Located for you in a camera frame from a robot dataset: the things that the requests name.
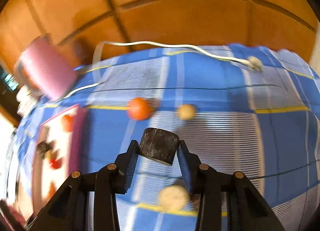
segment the round beige object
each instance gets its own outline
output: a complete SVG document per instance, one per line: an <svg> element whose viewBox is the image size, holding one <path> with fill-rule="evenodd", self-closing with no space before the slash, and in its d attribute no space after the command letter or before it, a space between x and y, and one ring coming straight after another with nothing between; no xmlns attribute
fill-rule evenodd
<svg viewBox="0 0 320 231"><path fill-rule="evenodd" d="M158 203L162 211L177 211L190 201L188 191L184 186L172 185L159 192Z"/></svg>
<svg viewBox="0 0 320 231"><path fill-rule="evenodd" d="M178 117L184 121L191 120L195 117L196 112L196 107L192 104L184 104L177 109Z"/></svg>

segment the black cylinder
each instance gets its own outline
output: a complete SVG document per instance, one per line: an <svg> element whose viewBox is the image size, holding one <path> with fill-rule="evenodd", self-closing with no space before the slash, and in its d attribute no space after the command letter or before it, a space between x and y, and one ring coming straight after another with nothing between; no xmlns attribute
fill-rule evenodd
<svg viewBox="0 0 320 231"><path fill-rule="evenodd" d="M178 144L179 137L176 134L162 129L146 128L141 138L138 154L172 166Z"/></svg>

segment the pink tray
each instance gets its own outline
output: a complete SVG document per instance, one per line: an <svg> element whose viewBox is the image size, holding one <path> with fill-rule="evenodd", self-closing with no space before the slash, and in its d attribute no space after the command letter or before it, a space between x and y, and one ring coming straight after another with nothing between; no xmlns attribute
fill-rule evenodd
<svg viewBox="0 0 320 231"><path fill-rule="evenodd" d="M67 114L75 117L73 131L70 133L64 132L61 125L61 118ZM59 189L72 172L79 170L82 126L85 114L86 108L80 108L77 104L65 109L40 125L37 143L54 140L53 150L59 151L57 159L61 158L62 165L59 169L53 170L50 168L48 160L42 160L35 152L31 186L34 215L37 215L41 208L46 205L50 183L53 181L55 187Z"/></svg>

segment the plaid cloth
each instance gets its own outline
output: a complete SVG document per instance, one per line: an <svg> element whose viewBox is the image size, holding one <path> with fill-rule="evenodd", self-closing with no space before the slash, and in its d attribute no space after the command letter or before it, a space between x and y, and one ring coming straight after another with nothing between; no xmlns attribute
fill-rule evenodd
<svg viewBox="0 0 320 231"><path fill-rule="evenodd" d="M21 121L15 145L27 192L39 125L80 103L89 108L83 173L114 162L131 139L140 141L145 128L162 128L175 132L190 152L218 171L243 171L287 230L302 229L319 204L319 76L287 50L240 44L203 48L242 59L253 55L262 61L262 72L176 48L138 51L86 67L74 88L93 84L93 73L100 73L102 84L59 103L43 98ZM158 106L149 120L130 120L123 110L138 96ZM197 107L191 121L177 118L175 109L182 104ZM190 204L175 214L162 213L157 206L158 192L180 177L177 158L167 167L139 157L131 188L117 195L121 230L194 230L196 212ZM222 209L225 230L225 204Z"/></svg>

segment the cable plug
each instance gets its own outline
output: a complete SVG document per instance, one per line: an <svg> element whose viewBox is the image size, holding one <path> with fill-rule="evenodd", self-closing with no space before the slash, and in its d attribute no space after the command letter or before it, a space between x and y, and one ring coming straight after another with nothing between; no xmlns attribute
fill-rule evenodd
<svg viewBox="0 0 320 231"><path fill-rule="evenodd" d="M262 71L262 62L260 59L256 58L255 56L250 56L248 58L248 67L251 70L255 70L255 71Z"/></svg>

